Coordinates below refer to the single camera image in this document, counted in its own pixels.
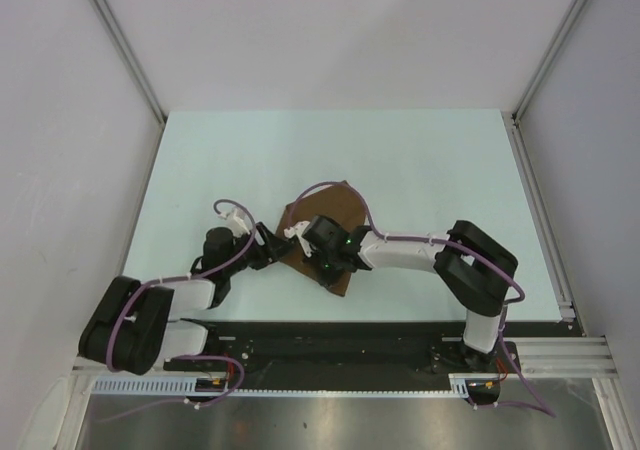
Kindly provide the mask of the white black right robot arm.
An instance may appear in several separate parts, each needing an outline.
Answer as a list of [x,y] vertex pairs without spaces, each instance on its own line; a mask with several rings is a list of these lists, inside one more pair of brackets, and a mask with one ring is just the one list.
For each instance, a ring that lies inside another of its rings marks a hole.
[[345,230],[318,215],[296,225],[305,261],[330,288],[346,273],[383,268],[437,275],[466,309],[461,358],[473,371],[497,359],[506,308],[525,298],[515,281],[517,258],[475,224],[458,220],[443,234],[384,234],[372,225]]

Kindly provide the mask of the brown cloth napkin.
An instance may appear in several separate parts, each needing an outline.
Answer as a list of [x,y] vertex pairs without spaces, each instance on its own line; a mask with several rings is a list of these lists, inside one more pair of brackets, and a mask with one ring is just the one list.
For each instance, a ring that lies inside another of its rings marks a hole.
[[[286,228],[300,221],[311,221],[316,215],[333,219],[347,231],[363,225],[366,219],[364,205],[351,190],[346,188],[347,185],[347,181],[343,180],[342,185],[318,188],[307,193],[298,202],[289,202],[284,207],[276,235],[283,238]],[[294,239],[293,250],[280,262],[333,295],[344,297],[347,293],[351,274],[344,272],[330,286],[324,286],[321,283],[318,266],[315,262],[307,260],[297,238]]]

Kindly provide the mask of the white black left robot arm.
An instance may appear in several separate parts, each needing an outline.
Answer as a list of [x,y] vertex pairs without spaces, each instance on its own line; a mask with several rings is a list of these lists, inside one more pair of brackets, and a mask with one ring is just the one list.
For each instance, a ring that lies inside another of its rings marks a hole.
[[[228,295],[232,276],[279,262],[294,247],[293,239],[275,235],[261,222],[253,232],[240,236],[227,227],[212,228],[203,254],[191,266],[191,280],[212,284],[205,307],[216,308]],[[146,287],[130,277],[115,277],[81,334],[79,355],[117,371],[136,375],[149,371],[160,355],[170,306],[178,301],[178,285],[185,281],[172,277]]]

